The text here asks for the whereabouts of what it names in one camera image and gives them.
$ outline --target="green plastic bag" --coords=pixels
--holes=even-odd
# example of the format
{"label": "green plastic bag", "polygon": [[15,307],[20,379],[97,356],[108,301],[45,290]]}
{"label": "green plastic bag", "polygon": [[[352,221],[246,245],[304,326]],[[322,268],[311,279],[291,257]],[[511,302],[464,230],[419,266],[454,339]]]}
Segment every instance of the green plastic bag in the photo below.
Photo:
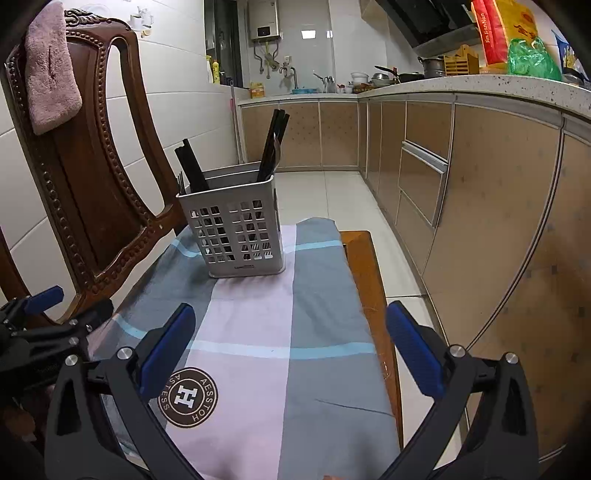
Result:
{"label": "green plastic bag", "polygon": [[507,63],[509,75],[562,81],[560,69],[548,54],[540,37],[536,37],[531,44],[523,38],[511,40]]}

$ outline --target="sink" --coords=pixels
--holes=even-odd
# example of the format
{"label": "sink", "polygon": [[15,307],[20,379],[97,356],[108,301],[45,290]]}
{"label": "sink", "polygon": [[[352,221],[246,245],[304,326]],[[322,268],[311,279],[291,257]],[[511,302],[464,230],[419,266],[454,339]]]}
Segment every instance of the sink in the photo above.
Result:
{"label": "sink", "polygon": [[294,88],[291,91],[292,95],[303,95],[305,93],[318,93],[317,88]]}

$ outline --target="wooden table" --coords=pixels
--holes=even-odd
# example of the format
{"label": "wooden table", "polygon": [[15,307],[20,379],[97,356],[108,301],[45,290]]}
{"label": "wooden table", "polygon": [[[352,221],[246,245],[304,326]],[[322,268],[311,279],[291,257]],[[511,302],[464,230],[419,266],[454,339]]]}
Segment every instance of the wooden table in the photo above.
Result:
{"label": "wooden table", "polygon": [[384,374],[392,413],[396,419],[400,448],[404,447],[402,435],[402,400],[400,379],[394,344],[386,330],[386,295],[375,256],[371,234],[365,231],[341,232],[349,268],[357,285],[363,313],[368,320],[375,349]]}

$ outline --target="gray plastic utensil holder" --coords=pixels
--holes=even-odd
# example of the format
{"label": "gray plastic utensil holder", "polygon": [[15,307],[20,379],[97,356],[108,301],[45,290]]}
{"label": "gray plastic utensil holder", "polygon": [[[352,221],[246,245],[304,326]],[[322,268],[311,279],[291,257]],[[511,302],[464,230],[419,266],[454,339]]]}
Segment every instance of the gray plastic utensil holder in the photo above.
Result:
{"label": "gray plastic utensil holder", "polygon": [[275,178],[254,183],[258,167],[205,171],[210,190],[177,195],[213,278],[274,275],[285,268]]}

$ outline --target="frying pan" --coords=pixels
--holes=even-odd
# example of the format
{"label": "frying pan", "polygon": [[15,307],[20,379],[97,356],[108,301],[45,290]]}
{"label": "frying pan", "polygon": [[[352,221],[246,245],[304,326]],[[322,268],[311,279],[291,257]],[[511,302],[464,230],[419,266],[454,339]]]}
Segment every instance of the frying pan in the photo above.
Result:
{"label": "frying pan", "polygon": [[384,72],[390,72],[392,75],[394,75],[395,78],[398,76],[398,72],[396,72],[396,70],[390,70],[390,69],[387,69],[386,67],[378,67],[377,65],[374,65],[374,68],[378,69],[378,70],[382,70]]}
{"label": "frying pan", "polygon": [[402,83],[413,82],[415,80],[424,80],[425,75],[422,73],[399,73],[398,78]]}

